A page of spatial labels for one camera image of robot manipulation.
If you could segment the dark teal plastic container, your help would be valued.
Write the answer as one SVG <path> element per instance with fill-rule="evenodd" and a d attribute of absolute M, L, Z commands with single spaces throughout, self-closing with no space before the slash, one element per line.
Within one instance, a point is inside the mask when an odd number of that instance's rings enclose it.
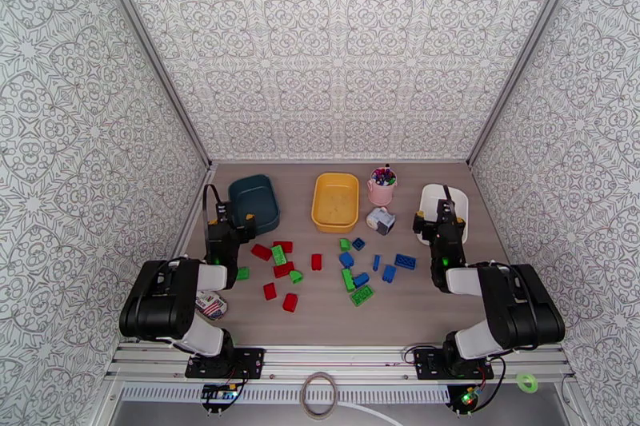
<path fill-rule="evenodd" d="M 247 214 L 253 214 L 256 234 L 275 230 L 280 222 L 280 208 L 274 187 L 268 176 L 256 174 L 232 182 L 228 187 L 233 222 L 244 224 Z"/>

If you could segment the white plastic container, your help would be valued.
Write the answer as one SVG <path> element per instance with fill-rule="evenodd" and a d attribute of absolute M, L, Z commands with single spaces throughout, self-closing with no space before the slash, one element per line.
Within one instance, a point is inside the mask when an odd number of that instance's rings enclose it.
<path fill-rule="evenodd" d="M 469 232 L 469 199 L 460 189 L 448 187 L 451 200 L 454 202 L 455 213 L 458 218 L 465 221 L 466 226 L 462 233 L 462 243 L 465 244 Z M 422 188 L 418 210 L 424 213 L 426 221 L 435 222 L 438 217 L 438 202 L 446 198 L 443 185 L 428 184 Z"/>

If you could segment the white label roll dispenser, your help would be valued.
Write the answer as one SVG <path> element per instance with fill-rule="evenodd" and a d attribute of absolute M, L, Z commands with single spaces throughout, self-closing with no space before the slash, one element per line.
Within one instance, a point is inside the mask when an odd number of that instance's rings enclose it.
<path fill-rule="evenodd" d="M 376 207 L 366 217 L 366 224 L 383 236 L 390 233 L 395 222 L 396 215 L 390 213 L 386 207 Z"/>

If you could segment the pink metal cup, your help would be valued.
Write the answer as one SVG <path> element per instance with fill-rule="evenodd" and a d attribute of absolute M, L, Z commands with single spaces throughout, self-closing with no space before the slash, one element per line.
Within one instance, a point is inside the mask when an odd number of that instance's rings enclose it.
<path fill-rule="evenodd" d="M 374 179 L 372 177 L 372 173 L 376 170 L 374 169 L 370 176 L 369 179 L 367 180 L 366 183 L 366 187 L 367 187 L 367 192 L 368 192 L 368 198 L 370 200 L 370 202 L 376 206 L 385 206 L 388 205 L 393 198 L 394 195 L 394 189 L 397 186 L 398 183 L 398 177 L 396 175 L 396 173 L 394 172 L 394 178 L 391 180 L 390 184 L 388 184 L 387 186 L 379 186 L 376 184 L 376 181 L 378 179 Z"/>

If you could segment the flag print snack packet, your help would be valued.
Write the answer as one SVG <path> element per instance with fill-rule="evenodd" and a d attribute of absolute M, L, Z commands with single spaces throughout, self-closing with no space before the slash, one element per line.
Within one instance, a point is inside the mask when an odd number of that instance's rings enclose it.
<path fill-rule="evenodd" d="M 228 310 L 226 300 L 212 290 L 198 291 L 195 304 L 197 311 L 208 320 L 219 320 Z"/>

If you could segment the yellow plastic container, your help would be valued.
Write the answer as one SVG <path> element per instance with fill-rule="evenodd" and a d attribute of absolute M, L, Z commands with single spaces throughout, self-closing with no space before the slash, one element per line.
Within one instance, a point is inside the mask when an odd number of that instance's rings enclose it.
<path fill-rule="evenodd" d="M 315 182 L 311 220 L 322 233 L 349 233 L 359 218 L 359 181 L 351 173 L 321 173 Z"/>

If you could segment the circuit board with yellow connector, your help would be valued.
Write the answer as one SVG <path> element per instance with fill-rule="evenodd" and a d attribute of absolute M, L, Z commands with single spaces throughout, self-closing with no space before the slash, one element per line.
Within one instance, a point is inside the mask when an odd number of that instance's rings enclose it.
<path fill-rule="evenodd" d="M 233 402 L 238 396 L 236 384 L 205 384 L 201 392 L 201 401 L 205 404 L 215 401 Z"/>

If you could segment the circuit board with green light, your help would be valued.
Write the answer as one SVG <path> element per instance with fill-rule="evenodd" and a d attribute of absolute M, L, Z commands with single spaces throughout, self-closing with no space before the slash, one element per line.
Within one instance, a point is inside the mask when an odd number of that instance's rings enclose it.
<path fill-rule="evenodd" d="M 468 387 L 452 402 L 452 405 L 460 413 L 470 413 L 478 406 L 481 394 L 482 389 L 480 387 Z"/>

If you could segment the perforated metal strip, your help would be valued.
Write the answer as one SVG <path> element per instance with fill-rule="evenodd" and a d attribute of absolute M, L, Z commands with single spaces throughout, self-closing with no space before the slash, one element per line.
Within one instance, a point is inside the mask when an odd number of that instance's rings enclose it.
<path fill-rule="evenodd" d="M 205 386 L 198 384 L 130 383 L 122 388 L 120 398 L 134 402 L 197 404 L 206 400 Z M 238 404 L 296 404 L 302 387 L 295 384 L 248 384 Z M 337 388 L 338 402 L 349 404 L 445 404 L 450 401 L 448 388 L 436 384 L 349 385 Z"/>

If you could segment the white tube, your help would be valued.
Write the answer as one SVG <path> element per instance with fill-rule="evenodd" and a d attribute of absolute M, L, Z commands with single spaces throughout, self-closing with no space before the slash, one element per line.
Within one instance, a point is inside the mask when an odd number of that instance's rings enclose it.
<path fill-rule="evenodd" d="M 380 420 L 381 422 L 383 422 L 386 426 L 405 426 L 402 422 L 400 422 L 399 420 L 396 420 L 395 418 L 385 414 L 384 412 L 380 412 L 378 410 L 375 410 L 369 406 L 365 406 L 362 404 L 355 404 L 355 403 L 347 403 L 344 401 L 339 401 L 336 405 L 336 409 L 348 409 L 351 411 L 356 411 L 356 412 L 360 412 L 362 414 L 371 416 L 373 418 L 376 418 L 378 420 Z"/>

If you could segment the aluminium side rail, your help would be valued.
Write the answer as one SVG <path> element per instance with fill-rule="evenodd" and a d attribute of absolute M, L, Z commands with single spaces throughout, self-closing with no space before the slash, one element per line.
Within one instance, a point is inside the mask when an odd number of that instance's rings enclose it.
<path fill-rule="evenodd" d="M 200 258 L 205 251 L 202 223 L 202 193 L 205 185 L 214 181 L 217 165 L 211 163 L 196 186 L 194 198 L 190 204 L 182 227 L 178 231 L 175 246 L 170 251 L 170 257 L 188 255 Z"/>

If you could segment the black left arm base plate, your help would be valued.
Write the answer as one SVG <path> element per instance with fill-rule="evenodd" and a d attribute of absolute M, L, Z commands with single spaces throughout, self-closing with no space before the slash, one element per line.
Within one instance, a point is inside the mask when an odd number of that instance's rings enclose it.
<path fill-rule="evenodd" d="M 262 375 L 264 348 L 235 348 L 214 357 L 193 355 L 187 362 L 188 379 L 259 379 Z"/>

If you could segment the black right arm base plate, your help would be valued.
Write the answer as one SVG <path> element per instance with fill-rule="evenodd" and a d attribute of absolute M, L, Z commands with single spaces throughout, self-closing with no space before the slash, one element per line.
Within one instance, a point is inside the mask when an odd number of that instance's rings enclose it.
<path fill-rule="evenodd" d="M 483 359 L 466 360 L 456 352 L 442 348 L 414 350 L 414 367 L 419 380 L 482 380 L 494 379 L 491 365 Z"/>

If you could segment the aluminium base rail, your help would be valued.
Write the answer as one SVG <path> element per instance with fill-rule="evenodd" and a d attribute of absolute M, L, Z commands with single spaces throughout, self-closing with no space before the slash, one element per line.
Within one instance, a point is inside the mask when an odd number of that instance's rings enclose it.
<path fill-rule="evenodd" d="M 271 384 L 301 384 L 315 372 L 332 376 L 337 384 L 415 384 L 413 357 L 394 346 L 266 346 L 260 380 Z M 186 380 L 187 354 L 164 344 L 123 343 L 108 365 L 107 380 Z M 530 373 L 542 383 L 556 383 L 573 374 L 559 345 L 515 352 L 492 364 L 496 378 L 514 382 Z"/>

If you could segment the aluminium corner post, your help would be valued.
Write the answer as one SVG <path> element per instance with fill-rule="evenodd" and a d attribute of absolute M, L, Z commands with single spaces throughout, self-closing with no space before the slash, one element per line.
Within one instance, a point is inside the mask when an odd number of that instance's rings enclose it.
<path fill-rule="evenodd" d="M 515 62 L 504 81 L 503 87 L 498 93 L 488 117 L 470 150 L 468 158 L 466 159 L 466 164 L 470 169 L 474 168 L 475 162 L 478 160 L 483 147 L 498 121 L 499 116 L 514 91 L 517 89 L 528 65 L 532 62 L 535 51 L 540 42 L 542 42 L 545 33 L 561 4 L 562 0 L 544 0 L 542 3 L 541 9 L 535 18 L 529 33 L 525 37 L 522 49 L 518 53 L 518 56 L 516 57 Z"/>
<path fill-rule="evenodd" d="M 160 57 L 149 30 L 140 14 L 135 0 L 115 0 L 118 8 L 120 9 L 126 24 L 130 28 L 135 41 L 142 52 L 142 55 L 146 59 L 147 63 L 153 75 L 160 85 L 162 93 L 166 96 L 174 112 L 176 113 L 178 120 L 186 132 L 191 145 L 194 147 L 199 159 L 203 163 L 206 170 L 210 170 L 212 162 L 206 147 L 202 142 L 202 139 L 198 135 L 194 123 L 190 119 L 190 116 L 186 112 L 182 100 L 178 95 L 178 91 L 175 88 L 175 84 L 167 71 L 165 64 Z"/>

